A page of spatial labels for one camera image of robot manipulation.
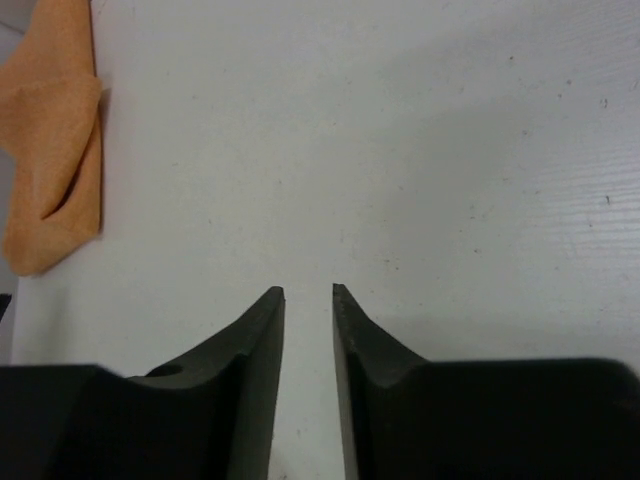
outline folded cloth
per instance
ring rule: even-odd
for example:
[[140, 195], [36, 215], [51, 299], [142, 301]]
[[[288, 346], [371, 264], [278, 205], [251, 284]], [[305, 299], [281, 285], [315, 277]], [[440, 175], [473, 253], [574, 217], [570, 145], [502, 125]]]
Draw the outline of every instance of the folded cloth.
[[3, 253], [42, 272], [100, 229], [102, 145], [88, 0], [39, 0], [0, 68], [0, 147], [16, 163]]

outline orange rag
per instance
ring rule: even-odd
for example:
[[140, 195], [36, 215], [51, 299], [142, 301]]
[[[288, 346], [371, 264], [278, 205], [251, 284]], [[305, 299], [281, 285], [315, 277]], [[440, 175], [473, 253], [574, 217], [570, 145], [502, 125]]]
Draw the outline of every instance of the orange rag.
[[16, 163], [3, 252], [42, 272], [100, 229], [101, 82], [88, 0], [39, 0], [0, 68], [0, 147]]

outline black plastic part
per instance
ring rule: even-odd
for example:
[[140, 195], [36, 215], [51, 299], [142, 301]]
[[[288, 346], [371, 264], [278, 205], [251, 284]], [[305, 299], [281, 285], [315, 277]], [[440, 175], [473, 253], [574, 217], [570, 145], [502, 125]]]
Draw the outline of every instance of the black plastic part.
[[640, 383], [609, 360], [431, 363], [334, 285], [347, 480], [637, 479]]
[[2, 321], [2, 317], [4, 317], [4, 312], [7, 311], [7, 307], [11, 303], [11, 295], [7, 295], [6, 293], [0, 294], [0, 321]]
[[0, 478], [266, 479], [284, 295], [152, 370], [0, 369]]

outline white table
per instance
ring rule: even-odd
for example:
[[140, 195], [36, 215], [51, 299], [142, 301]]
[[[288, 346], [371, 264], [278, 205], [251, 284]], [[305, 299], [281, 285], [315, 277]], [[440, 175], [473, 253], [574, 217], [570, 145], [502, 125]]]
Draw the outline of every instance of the white table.
[[287, 296], [273, 478], [343, 478], [331, 283], [431, 359], [640, 366], [640, 3], [94, 0], [102, 236], [16, 363], [123, 374]]

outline white surface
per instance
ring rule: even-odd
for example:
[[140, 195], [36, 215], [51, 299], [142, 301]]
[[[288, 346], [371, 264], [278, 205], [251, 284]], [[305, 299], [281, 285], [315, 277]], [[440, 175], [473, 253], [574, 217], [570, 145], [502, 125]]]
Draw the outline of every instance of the white surface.
[[2, 0], [0, 23], [19, 32], [25, 32], [31, 21], [31, 11], [37, 0]]
[[343, 478], [332, 282], [432, 359], [640, 366], [640, 3], [93, 10], [104, 233], [21, 280], [16, 362], [144, 373], [282, 285], [288, 480]]

